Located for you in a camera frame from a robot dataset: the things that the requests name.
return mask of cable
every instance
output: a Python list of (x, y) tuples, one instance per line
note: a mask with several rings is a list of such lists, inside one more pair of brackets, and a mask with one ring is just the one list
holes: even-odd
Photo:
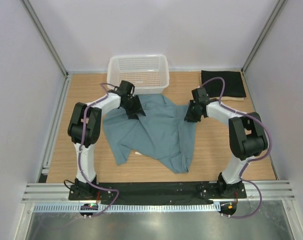
[(71, 188), (66, 184), (66, 182), (69, 182), (70, 184), (75, 184), (75, 183), (72, 182), (72, 181), (69, 181), (69, 180), (67, 180), (67, 179), (65, 179), (65, 180), (63, 181), (63, 184), (65, 185), (65, 187), (68, 188), (69, 190), (71, 190)]
[(244, 216), (231, 216), (231, 215), (227, 215), (227, 214), (223, 214), (223, 213), (222, 213), (223, 216), (228, 217), (228, 218), (232, 218), (232, 219), (245, 219), (245, 218), (249, 218), (249, 217), (253, 216), (254, 214), (256, 214), (256, 213), (259, 211), (259, 209), (260, 209), (261, 206), (262, 206), (263, 196), (262, 196), (262, 192), (260, 191), (259, 187), (258, 187), (254, 182), (252, 182), (252, 181), (250, 181), (250, 180), (245, 180), (245, 179), (242, 178), (243, 173), (244, 173), (244, 171), (246, 170), (246, 168), (248, 167), (249, 163), (251, 163), (251, 162), (256, 162), (256, 161), (259, 161), (259, 160), (262, 160), (262, 159), (266, 158), (266, 157), (271, 153), (272, 146), (273, 146), (273, 141), (272, 141), (271, 133), (269, 132), (267, 126), (265, 126), (265, 125), (264, 125), (261, 121), (259, 121), (257, 118), (255, 118), (255, 117), (253, 117), (253, 116), (251, 116), (251, 115), (249, 115), (249, 114), (247, 114), (247, 113), (245, 113), (245, 112), (241, 112), (241, 111), (238, 111), (238, 110), (236, 110), (236, 109), (233, 109), (233, 108), (231, 108), (231, 107), (229, 107), (229, 106), (227, 106), (227, 105), (225, 105), (225, 104), (222, 103), (222, 97), (223, 97), (224, 90), (225, 90), (225, 80), (224, 80), (222, 77), (220, 77), (220, 76), (213, 77), (213, 78), (207, 80), (206, 82), (204, 82), (200, 87), (202, 88), (202, 87), (204, 87), (207, 83), (209, 83), (209, 82), (211, 82), (211, 81), (214, 81), (214, 80), (221, 80), (221, 81), (222, 81), (222, 89), (221, 89), (221, 92), (220, 92), (220, 95), (219, 95), (219, 99), (218, 99), (219, 105), (220, 105), (222, 108), (224, 108), (224, 109), (226, 109), (226, 110), (228, 110), (228, 111), (230, 111), (230, 112), (232, 112), (232, 113), (239, 114), (239, 115), (241, 115), (241, 116), (247, 117), (247, 118), (249, 118), (249, 119), (255, 121), (256, 123), (258, 123), (258, 124), (264, 129), (264, 131), (266, 132), (267, 138), (268, 138), (268, 142), (269, 142), (269, 146), (268, 146), (267, 152), (266, 152), (263, 156), (260, 156), (260, 157), (258, 157), (258, 158), (253, 158), (253, 159), (248, 160), (248, 161), (246, 162), (246, 164), (243, 166), (243, 168), (241, 169), (241, 171), (239, 172), (239, 178), (240, 178), (242, 181), (252, 184), (252, 185), (257, 189), (258, 194), (259, 194), (259, 204), (258, 204), (257, 208), (256, 208), (255, 211), (253, 211), (252, 213), (250, 213), (250, 214), (248, 214), (248, 215), (244, 215)]
[(236, 202), (235, 202), (235, 204), (237, 205), (237, 204), (238, 204), (238, 196), (237, 196), (237, 191), (235, 191), (235, 198), (236, 198)]
[[(98, 104), (98, 103), (100, 103), (100, 102), (102, 102), (102, 101), (104, 101), (105, 99), (108, 98), (108, 94), (109, 94), (109, 93), (108, 93), (108, 90), (104, 87), (104, 85), (109, 85), (109, 86), (112, 86), (112, 87), (114, 87), (114, 88), (117, 88), (117, 86), (112, 85), (112, 84), (110, 84), (110, 83), (106, 83), (106, 82), (101, 83), (100, 86), (104, 89), (104, 91), (106, 92), (106, 95), (103, 96), (102, 98), (98, 99), (97, 101), (95, 101), (95, 102), (89, 104), (89, 105), (85, 108), (84, 115), (83, 115), (83, 119), (86, 119), (86, 117), (87, 117), (87, 111), (88, 111), (88, 109), (89, 109), (91, 106), (93, 106), (93, 105), (95, 105), (95, 104)], [(92, 187), (94, 187), (94, 188), (96, 188), (96, 189), (98, 189), (98, 190), (116, 192), (115, 198), (111, 201), (111, 203), (110, 203), (107, 207), (105, 207), (102, 211), (97, 212), (97, 213), (95, 213), (95, 214), (92, 215), (92, 217), (97, 217), (97, 216), (103, 214), (107, 209), (109, 209), (109, 208), (111, 207), (111, 205), (113, 205), (113, 204), (115, 203), (115, 201), (117, 200), (117, 198), (118, 198), (118, 196), (119, 196), (119, 190), (118, 190), (118, 189), (109, 189), (109, 188), (103, 188), (103, 187), (96, 186), (96, 185), (92, 184), (92, 183), (89, 181), (89, 179), (87, 178), (87, 176), (84, 174), (84, 170), (83, 170), (83, 168), (82, 168), (82, 163), (81, 163), (81, 154), (82, 154), (82, 147), (83, 147), (84, 141), (85, 141), (85, 131), (86, 131), (86, 121), (84, 120), (84, 121), (83, 121), (83, 126), (82, 126), (81, 143), (80, 143), (80, 146), (79, 146), (78, 158), (77, 158), (78, 167), (79, 167), (79, 170), (80, 170), (80, 173), (81, 173), (82, 177), (86, 180), (86, 182), (87, 182), (90, 186), (92, 186)], [(70, 181), (70, 180), (67, 180), (67, 179), (64, 180), (64, 181), (63, 181), (63, 184), (64, 184), (65, 187), (68, 188), (69, 190), (70, 190), (71, 188), (66, 184), (66, 182), (69, 182), (69, 183), (71, 183), (71, 184), (75, 184), (74, 182), (72, 182), (72, 181)], [(96, 202), (99, 200), (99, 197), (100, 197), (100, 192), (98, 192), (98, 196), (97, 196)], [(74, 223), (75, 221), (77, 221), (77, 220), (79, 220), (79, 219), (84, 219), (84, 218), (83, 218), (82, 216), (76, 217), (75, 219), (71, 220), (70, 222), (64, 224), (63, 226), (59, 226), (59, 227), (48, 227), (48, 226), (45, 226), (45, 225), (43, 224), (43, 221), (42, 221), (42, 222), (37, 226), (37, 228), (36, 228), (36, 230), (35, 230), (35, 232), (34, 232), (34, 234), (33, 234), (33, 236), (32, 236), (31, 239), (33, 240), (33, 239), (36, 237), (36, 235), (37, 235), (37, 233), (38, 233), (40, 227), (42, 227), (42, 228), (44, 228), (44, 229), (47, 229), (47, 230), (60, 230), (60, 229), (63, 229), (63, 228), (65, 228), (65, 227), (69, 226), (70, 224)]]
[(96, 204), (98, 204), (98, 202), (100, 201), (100, 199), (101, 199), (101, 191), (98, 191), (97, 198), (96, 198)]
[[(68, 188), (69, 190), (71, 190), (71, 188), (66, 184), (66, 182), (69, 182), (70, 184), (73, 184), (73, 185), (75, 185), (75, 183), (74, 182), (72, 182), (72, 181), (70, 181), (70, 180), (68, 180), (68, 179), (65, 179), (64, 181), (63, 181), (63, 184), (65, 185), (65, 187), (66, 188)], [(83, 198), (85, 198), (85, 199), (92, 199), (94, 196), (93, 195), (91, 195), (91, 196), (85, 196), (83, 193), (81, 193), (81, 192), (79, 192), (79, 195), (81, 195)]]
[[(116, 86), (110, 84), (110, 83), (101, 83), (100, 86), (105, 90), (106, 92), (106, 95), (94, 102), (92, 102), (91, 104), (87, 105), (87, 107), (85, 108), (84, 110), (84, 113), (83, 113), (83, 119), (86, 119), (87, 117), (87, 112), (88, 112), (88, 109), (92, 106), (94, 106), (95, 104), (98, 104), (98, 103), (101, 103), (102, 101), (104, 101), (105, 99), (108, 98), (108, 90), (104, 87), (104, 85), (110, 85), (110, 86), (113, 86), (114, 88)], [(111, 192), (116, 192), (116, 196), (114, 197), (114, 199), (111, 201), (111, 203), (105, 207), (102, 211), (100, 212), (97, 212), (95, 214), (92, 215), (92, 217), (97, 217), (101, 214), (103, 214), (105, 211), (107, 211), (114, 203), (115, 201), (117, 200), (119, 194), (120, 194), (120, 191), (118, 189), (111, 189), (111, 188), (104, 188), (104, 187), (99, 187), (95, 184), (92, 184), (91, 181), (87, 178), (87, 176), (85, 175), (84, 173), (84, 170), (82, 168), (82, 161), (81, 161), (81, 156), (82, 156), (82, 147), (84, 145), (84, 142), (85, 142), (85, 133), (86, 133), (86, 121), (83, 121), (82, 123), (82, 135), (81, 135), (81, 142), (80, 142), (80, 145), (79, 145), (79, 150), (78, 150), (78, 167), (79, 167), (79, 171), (80, 171), (80, 174), (82, 175), (82, 177), (85, 179), (85, 181), (93, 188), (95, 189), (98, 189), (98, 190), (101, 190), (101, 191), (111, 191)]]

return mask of gray metal surface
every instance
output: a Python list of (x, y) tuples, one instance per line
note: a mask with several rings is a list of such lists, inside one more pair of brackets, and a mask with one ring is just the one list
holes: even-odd
[(279, 14), (282, 12), (286, 2), (287, 2), (287, 0), (278, 0), (278, 2), (276, 3), (274, 9), (272, 10), (272, 12), (271, 12), (266, 24), (265, 24), (265, 26), (263, 27), (255, 45), (253, 46), (247, 60), (245, 61), (244, 66), (242, 67), (243, 72), (246, 72), (246, 70), (248, 69), (248, 67), (251, 64), (253, 58), (255, 57), (257, 51), (259, 50), (263, 41), (265, 40), (267, 34), (271, 30), (274, 22), (276, 21)]
[[(239, 202), (237, 215), (257, 202)], [(78, 213), (33, 213), (27, 240), (293, 240), (282, 201), (265, 201), (246, 219), (218, 212), (111, 213), (83, 219)]]
[(56, 61), (59, 69), (61, 70), (62, 74), (67, 77), (67, 71), (64, 67), (64, 64), (62, 63), (58, 53), (56, 52), (51, 40), (49, 39), (41, 21), (39, 20), (33, 6), (31, 5), (29, 0), (20, 0), (22, 5), (25, 7), (28, 15), (30, 16), (30, 19), (32, 20), (32, 22), (34, 23), (36, 29), (39, 32), (39, 35), (41, 36), (41, 38), (43, 39), (45, 45), (47, 46), (49, 52), (51, 53), (53, 59)]

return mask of cloth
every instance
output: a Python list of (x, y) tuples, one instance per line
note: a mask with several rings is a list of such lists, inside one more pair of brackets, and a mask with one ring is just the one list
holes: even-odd
[[(246, 92), (239, 71), (201, 71), (201, 84), (214, 77), (222, 77), (225, 80), (223, 96), (234, 98), (245, 98)], [(205, 86), (210, 98), (219, 97), (222, 92), (223, 83), (221, 80), (214, 80)]]
[(128, 119), (123, 108), (113, 109), (103, 129), (118, 165), (131, 150), (159, 160), (174, 173), (186, 173), (194, 155), (196, 123), (184, 121), (188, 106), (175, 105), (161, 94), (139, 96), (146, 116)]

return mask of metal floor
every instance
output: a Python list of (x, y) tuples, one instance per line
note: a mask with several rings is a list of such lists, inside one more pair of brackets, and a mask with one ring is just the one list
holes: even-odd
[[(237, 205), (246, 215), (257, 201)], [(218, 212), (107, 213), (93, 219), (79, 213), (33, 213), (27, 240), (293, 240), (282, 201), (264, 201), (246, 219), (228, 219)]]

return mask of white panel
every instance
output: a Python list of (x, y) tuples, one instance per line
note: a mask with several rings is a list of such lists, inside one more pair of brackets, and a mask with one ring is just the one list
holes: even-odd
[(303, 212), (303, 0), (288, 1), (247, 73), (274, 140), (271, 157)]
[(0, 1), (0, 240), (35, 182), (63, 75), (18, 0)]
[(241, 68), (277, 0), (31, 0), (69, 71), (115, 55), (164, 54), (170, 68)]

